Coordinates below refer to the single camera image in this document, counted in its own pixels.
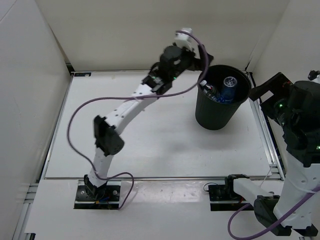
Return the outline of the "clear bottle blue label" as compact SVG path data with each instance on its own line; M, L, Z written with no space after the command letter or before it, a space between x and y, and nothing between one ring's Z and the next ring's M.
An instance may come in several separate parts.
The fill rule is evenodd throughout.
M199 83L202 91L204 94L209 97L211 100L218 102L218 103L224 103L225 100L218 91L218 89L214 86L209 84L206 80L203 80Z

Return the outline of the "clear bottle blue wrap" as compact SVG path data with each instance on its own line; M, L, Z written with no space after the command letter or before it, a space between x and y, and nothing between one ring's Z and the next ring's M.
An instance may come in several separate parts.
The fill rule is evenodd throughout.
M223 80L221 96L225 102L231 102L235 97L238 81L233 76L228 76Z

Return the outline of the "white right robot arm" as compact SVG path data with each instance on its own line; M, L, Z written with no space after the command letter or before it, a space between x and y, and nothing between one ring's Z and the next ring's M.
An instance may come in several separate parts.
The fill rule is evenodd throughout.
M250 91L255 101L267 92L271 97L260 104L261 110L283 131L287 170L280 195L254 184L245 175L229 175L224 193L230 200L240 196L253 207L264 232L289 236L295 231L315 237L312 211L320 191L320 73L312 70L307 80L291 82L282 73Z

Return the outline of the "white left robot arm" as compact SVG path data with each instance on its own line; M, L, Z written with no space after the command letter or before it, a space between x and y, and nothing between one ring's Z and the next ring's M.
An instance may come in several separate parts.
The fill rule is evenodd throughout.
M158 62L154 63L148 75L132 94L132 100L124 101L105 117L97 115L93 120L95 156L93 167L84 176L86 193L93 200L100 200L105 194L107 174L111 161L124 147L121 134L126 126L147 106L153 104L171 87L172 82L185 70L203 71L214 57L199 45L200 58L192 49L168 46Z

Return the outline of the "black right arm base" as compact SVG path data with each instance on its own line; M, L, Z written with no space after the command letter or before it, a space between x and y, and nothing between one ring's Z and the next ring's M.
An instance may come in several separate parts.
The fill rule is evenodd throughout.
M208 190L203 188L209 194L212 212L237 211L247 204L245 199L233 190L236 179L249 179L249 177L245 174L230 174L224 178L224 184L209 182Z

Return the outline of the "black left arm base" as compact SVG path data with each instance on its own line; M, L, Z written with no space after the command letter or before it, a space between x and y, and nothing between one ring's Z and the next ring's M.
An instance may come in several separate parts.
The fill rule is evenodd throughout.
M121 182L109 181L97 193L90 193L83 181L77 184L73 208L77 210L117 210L120 206Z

